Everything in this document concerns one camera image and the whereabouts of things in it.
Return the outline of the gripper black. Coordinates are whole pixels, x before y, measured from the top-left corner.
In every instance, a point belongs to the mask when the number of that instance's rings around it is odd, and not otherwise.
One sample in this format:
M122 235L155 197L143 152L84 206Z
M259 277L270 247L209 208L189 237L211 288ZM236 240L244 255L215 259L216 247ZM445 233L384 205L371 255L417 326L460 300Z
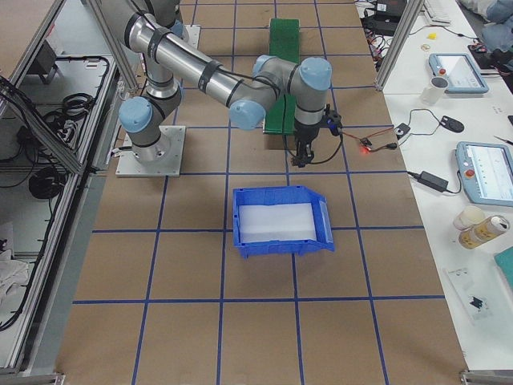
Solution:
M293 166L304 168L313 162L313 141L317 138L319 131L319 124L294 124L296 154L292 158Z

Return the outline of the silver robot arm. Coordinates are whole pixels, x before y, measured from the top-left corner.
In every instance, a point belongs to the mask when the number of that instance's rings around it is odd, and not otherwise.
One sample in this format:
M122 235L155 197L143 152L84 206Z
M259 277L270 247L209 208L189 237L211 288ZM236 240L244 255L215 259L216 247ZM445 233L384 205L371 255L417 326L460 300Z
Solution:
M341 135L341 117L326 102L332 78L327 60L309 57L296 64L262 55L252 75L241 75L185 43L134 1L109 1L103 4L103 11L113 34L127 49L145 55L157 69L194 83L204 94L224 104L235 127L254 129L267 120L267 113L279 99L294 97L293 165L303 168L314 162L312 143L320 129Z

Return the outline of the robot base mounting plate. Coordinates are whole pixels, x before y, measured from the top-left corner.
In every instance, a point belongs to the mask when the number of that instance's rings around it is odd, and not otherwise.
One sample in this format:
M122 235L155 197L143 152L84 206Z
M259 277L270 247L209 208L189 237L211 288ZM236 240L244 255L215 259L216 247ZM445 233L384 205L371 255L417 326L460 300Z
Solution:
M133 146L131 138L125 135L123 146L127 151L119 153L115 174L122 177L158 177L180 175L185 126L160 125L160 139L152 146Z

